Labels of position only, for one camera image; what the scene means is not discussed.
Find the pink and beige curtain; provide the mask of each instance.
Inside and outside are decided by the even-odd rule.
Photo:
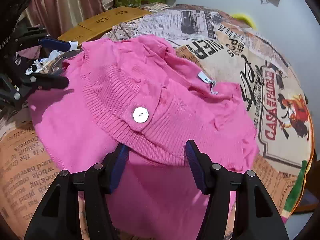
[[[32,0],[26,14],[33,26],[41,24],[57,38],[112,5],[113,0]]]

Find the pink sweater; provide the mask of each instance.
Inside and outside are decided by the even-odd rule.
[[[196,188],[184,153],[189,139],[231,171],[250,169],[256,130],[238,84],[201,81],[194,63],[156,36],[83,43],[66,61],[65,90],[30,96],[32,120],[61,169],[88,169],[118,142],[130,157],[118,189],[107,196],[115,227],[137,236],[196,239],[208,197]],[[137,107],[148,119],[133,118]],[[231,193],[230,205],[235,194]]]

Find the pink garment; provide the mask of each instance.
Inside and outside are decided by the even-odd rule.
[[[37,91],[29,104],[36,132],[61,169],[88,169],[130,147],[115,192],[107,196],[113,225],[142,237],[196,239],[208,196],[196,188],[184,153],[187,140],[231,171],[250,169],[256,130],[238,84],[201,81],[194,63],[153,35],[85,42],[68,60],[65,90]],[[133,111],[144,107],[144,123]],[[235,193],[230,196],[230,206]]]

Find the silver bolt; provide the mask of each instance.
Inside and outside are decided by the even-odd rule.
[[[68,170],[62,170],[62,171],[60,171],[60,173],[59,173],[59,175],[60,175],[61,177],[67,176],[67,174],[68,174]]]
[[[21,95],[20,95],[19,92],[15,92],[15,93],[14,93],[14,99],[15,99],[15,100],[19,100],[20,97],[21,97]]]
[[[214,164],[212,164],[212,168],[214,170],[220,170],[221,169],[221,165],[219,163],[214,163]]]
[[[255,173],[254,171],[252,171],[252,170],[248,170],[248,171],[247,171],[247,174],[248,174],[248,176],[250,176],[250,177],[254,177],[254,176],[256,175],[256,173]]]
[[[96,163],[94,166],[93,166],[96,170],[101,170],[103,168],[103,164],[102,163]]]

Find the clothing label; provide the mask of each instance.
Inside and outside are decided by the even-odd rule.
[[[210,78],[208,78],[202,71],[200,71],[200,72],[198,73],[198,77],[199,77],[203,82],[205,82],[205,83],[207,83],[207,84],[211,84],[211,89],[210,89],[211,93],[212,93],[213,95],[218,95],[218,92],[216,92],[216,91],[213,90],[213,87],[214,87],[215,84],[216,84],[216,81],[215,81],[215,80],[211,80]]]

